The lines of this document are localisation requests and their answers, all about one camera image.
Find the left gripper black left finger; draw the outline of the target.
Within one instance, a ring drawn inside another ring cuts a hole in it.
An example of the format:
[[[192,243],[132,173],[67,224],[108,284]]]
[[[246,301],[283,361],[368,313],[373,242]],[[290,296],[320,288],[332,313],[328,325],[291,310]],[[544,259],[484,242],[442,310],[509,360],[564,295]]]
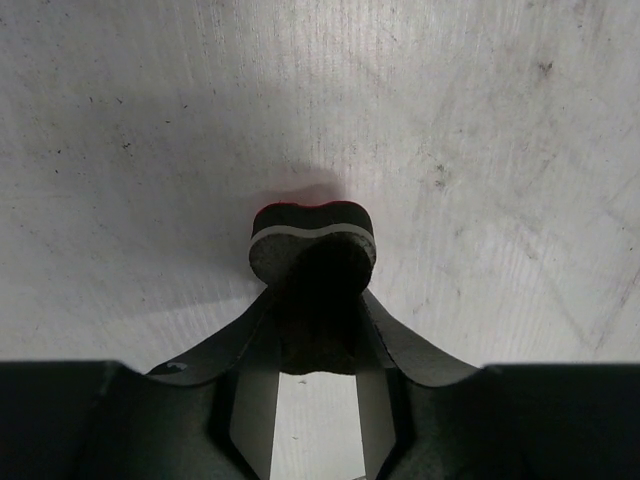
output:
[[[5,479],[266,479],[280,343],[261,294],[142,374],[115,361],[1,366]]]

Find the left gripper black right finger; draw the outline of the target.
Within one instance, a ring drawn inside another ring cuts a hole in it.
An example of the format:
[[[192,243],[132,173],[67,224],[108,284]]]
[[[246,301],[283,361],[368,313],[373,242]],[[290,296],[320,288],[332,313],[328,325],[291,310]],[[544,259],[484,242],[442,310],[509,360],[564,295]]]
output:
[[[370,479],[635,479],[635,364],[476,368],[370,293],[357,303],[356,383]]]

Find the black whiteboard eraser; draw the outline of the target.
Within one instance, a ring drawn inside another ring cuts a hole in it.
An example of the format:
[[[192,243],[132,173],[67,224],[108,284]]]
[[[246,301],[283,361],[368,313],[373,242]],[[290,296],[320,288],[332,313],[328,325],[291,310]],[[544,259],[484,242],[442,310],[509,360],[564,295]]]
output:
[[[256,214],[249,265],[274,295],[284,373],[354,373],[357,304],[376,257],[371,218],[357,203],[273,203]]]

